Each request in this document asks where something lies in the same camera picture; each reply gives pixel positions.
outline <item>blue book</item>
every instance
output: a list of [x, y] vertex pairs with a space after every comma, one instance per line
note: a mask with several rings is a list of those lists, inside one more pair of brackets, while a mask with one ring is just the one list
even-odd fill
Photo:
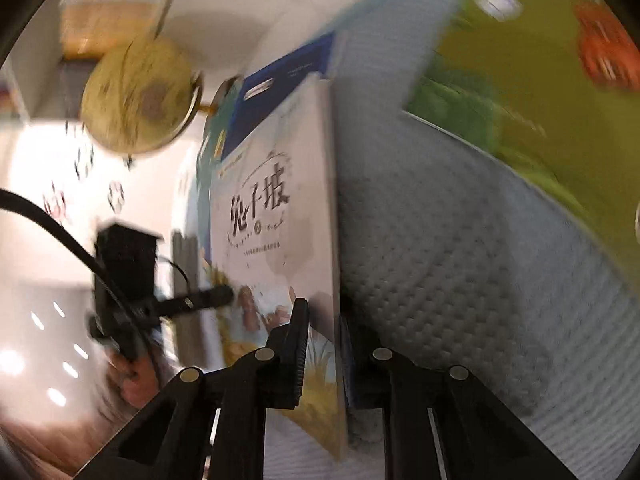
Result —
[[318, 72], [321, 76], [326, 75], [333, 44], [334, 33], [325, 34], [244, 80], [238, 104], [226, 131], [223, 160], [302, 83], [309, 73]]

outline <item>metal rivet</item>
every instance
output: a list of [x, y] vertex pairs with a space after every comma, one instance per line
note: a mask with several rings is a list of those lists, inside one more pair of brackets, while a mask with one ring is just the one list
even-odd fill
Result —
[[180, 380], [183, 383], [193, 383], [200, 377], [200, 370], [197, 368], [185, 368], [180, 372]]
[[457, 381], [464, 381], [469, 377], [469, 370], [463, 366], [456, 365], [449, 368], [449, 375]]
[[271, 348], [258, 348], [254, 355], [258, 361], [271, 361], [275, 356], [275, 352]]
[[373, 351], [373, 358], [378, 361], [389, 361], [394, 356], [394, 353], [389, 348], [376, 348]]

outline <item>red object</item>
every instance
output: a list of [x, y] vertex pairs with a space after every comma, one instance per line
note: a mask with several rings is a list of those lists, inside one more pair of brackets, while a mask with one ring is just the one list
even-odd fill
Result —
[[591, 2], [578, 4], [578, 50], [587, 76], [601, 86], [640, 90], [640, 52], [611, 10]]

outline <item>globe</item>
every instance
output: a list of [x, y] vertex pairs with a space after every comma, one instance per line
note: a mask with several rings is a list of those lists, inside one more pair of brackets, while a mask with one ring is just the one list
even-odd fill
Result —
[[109, 51], [82, 96], [81, 120], [116, 153], [156, 150], [176, 135], [193, 98], [191, 67], [165, 38], [136, 38]]

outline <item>ceiling light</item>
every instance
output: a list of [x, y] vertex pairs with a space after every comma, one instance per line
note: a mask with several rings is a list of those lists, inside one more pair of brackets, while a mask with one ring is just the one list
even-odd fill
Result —
[[53, 401], [53, 403], [59, 406], [64, 406], [66, 404], [66, 397], [55, 388], [49, 388], [47, 390], [47, 395], [49, 396], [49, 399]]
[[84, 350], [82, 350], [78, 345], [74, 345], [74, 349], [76, 350], [76, 352], [78, 352], [84, 359], [88, 359], [89, 358], [89, 354], [87, 352], [85, 352]]
[[60, 317], [65, 317], [65, 313], [62, 312], [62, 309], [60, 308], [60, 306], [55, 301], [53, 302], [53, 308], [55, 308], [56, 312], [58, 314], [60, 314]]
[[44, 330], [44, 325], [42, 324], [42, 322], [40, 321], [40, 318], [38, 316], [36, 316], [35, 312], [31, 313], [31, 319], [33, 319], [33, 322], [36, 324], [36, 326], [40, 329], [40, 330]]
[[76, 372], [76, 369], [73, 368], [72, 365], [65, 361], [62, 363], [62, 367], [65, 369], [65, 372], [72, 376], [74, 379], [78, 378], [78, 372]]
[[19, 375], [24, 370], [24, 359], [14, 350], [0, 352], [0, 370], [8, 375]]

